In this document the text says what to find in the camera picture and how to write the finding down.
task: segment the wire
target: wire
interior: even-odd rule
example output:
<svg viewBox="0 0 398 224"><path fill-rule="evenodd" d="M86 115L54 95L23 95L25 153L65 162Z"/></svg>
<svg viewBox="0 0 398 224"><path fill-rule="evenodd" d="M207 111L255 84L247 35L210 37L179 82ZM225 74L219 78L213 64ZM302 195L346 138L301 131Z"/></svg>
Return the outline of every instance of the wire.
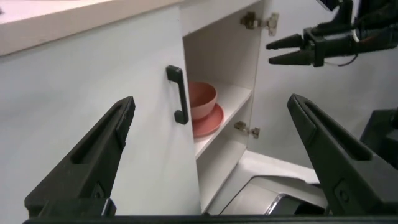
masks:
<svg viewBox="0 0 398 224"><path fill-rule="evenodd" d="M354 41L357 42L357 43L359 43L359 42L360 42L360 39L359 39L358 36L356 35L356 30L352 30L352 33L353 33L353 39L354 39Z"/></svg>
<svg viewBox="0 0 398 224"><path fill-rule="evenodd" d="M330 63L330 62L325 62L326 65L331 65L331 66L337 66L337 67L344 67L347 65L351 65L353 62L355 62L355 60L358 58L358 54L356 54L353 59L351 59L349 62L344 63L344 64L336 64L336 63Z"/></svg>

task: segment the black cable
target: black cable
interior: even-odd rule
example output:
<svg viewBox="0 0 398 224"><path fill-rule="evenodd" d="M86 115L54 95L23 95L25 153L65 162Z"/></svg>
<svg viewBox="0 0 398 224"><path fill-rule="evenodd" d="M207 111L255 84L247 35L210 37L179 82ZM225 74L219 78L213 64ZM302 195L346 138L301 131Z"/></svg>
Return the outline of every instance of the black cable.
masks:
<svg viewBox="0 0 398 224"><path fill-rule="evenodd" d="M355 60L358 58L358 54L356 54L353 59L351 59L349 62L344 63L344 64L335 64L335 63L330 63L330 62L325 62L326 65L333 65L333 66L338 66L338 67L344 67L347 65L351 65L353 62L355 62Z"/></svg>

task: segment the cabinet shelf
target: cabinet shelf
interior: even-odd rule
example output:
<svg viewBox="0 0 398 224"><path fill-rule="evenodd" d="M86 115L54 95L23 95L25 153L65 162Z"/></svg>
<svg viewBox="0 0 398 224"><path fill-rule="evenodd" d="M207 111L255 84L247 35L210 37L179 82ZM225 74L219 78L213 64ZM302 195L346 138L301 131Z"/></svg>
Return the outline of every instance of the cabinet shelf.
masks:
<svg viewBox="0 0 398 224"><path fill-rule="evenodd" d="M246 150L244 144L221 136L211 147L197 162L202 212L208 208Z"/></svg>
<svg viewBox="0 0 398 224"><path fill-rule="evenodd" d="M233 116L242 108L242 106L250 98L252 91L246 88L229 85L226 83L209 81L205 82L212 84L217 90L217 103L224 111L224 121L220 128L213 134L195 139L195 158L198 159L200 155L206 150L211 142L219 135L225 126L231 121Z"/></svg>

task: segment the countertop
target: countertop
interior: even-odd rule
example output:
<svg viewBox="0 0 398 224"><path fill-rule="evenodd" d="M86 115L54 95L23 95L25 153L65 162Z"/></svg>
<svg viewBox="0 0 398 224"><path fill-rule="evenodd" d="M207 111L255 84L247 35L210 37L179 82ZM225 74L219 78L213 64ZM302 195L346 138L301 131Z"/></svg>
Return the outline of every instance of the countertop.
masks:
<svg viewBox="0 0 398 224"><path fill-rule="evenodd" d="M0 56L181 0L0 0Z"/></svg>

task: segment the cabinet door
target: cabinet door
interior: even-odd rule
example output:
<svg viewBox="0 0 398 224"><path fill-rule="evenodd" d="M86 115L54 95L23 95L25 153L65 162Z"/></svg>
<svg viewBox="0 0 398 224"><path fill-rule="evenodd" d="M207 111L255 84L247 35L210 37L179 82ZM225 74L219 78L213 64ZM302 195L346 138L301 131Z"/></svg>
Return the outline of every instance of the cabinet door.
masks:
<svg viewBox="0 0 398 224"><path fill-rule="evenodd" d="M298 49L266 50L269 42L301 34L305 27L330 21L333 13L316 1L265 1L264 17L279 12L276 36L262 31L251 127L261 129L248 148L261 154L311 167L310 159L286 107L291 94L312 100L356 137L360 137L372 110L396 108L397 50L361 54L347 67L314 68L270 65L268 58ZM351 57L327 59L345 63Z"/></svg>
<svg viewBox="0 0 398 224"><path fill-rule="evenodd" d="M200 214L192 125L175 122L168 65L185 71L177 6L0 58L0 222L27 219L26 195L126 96L136 111L111 195L116 213Z"/></svg>

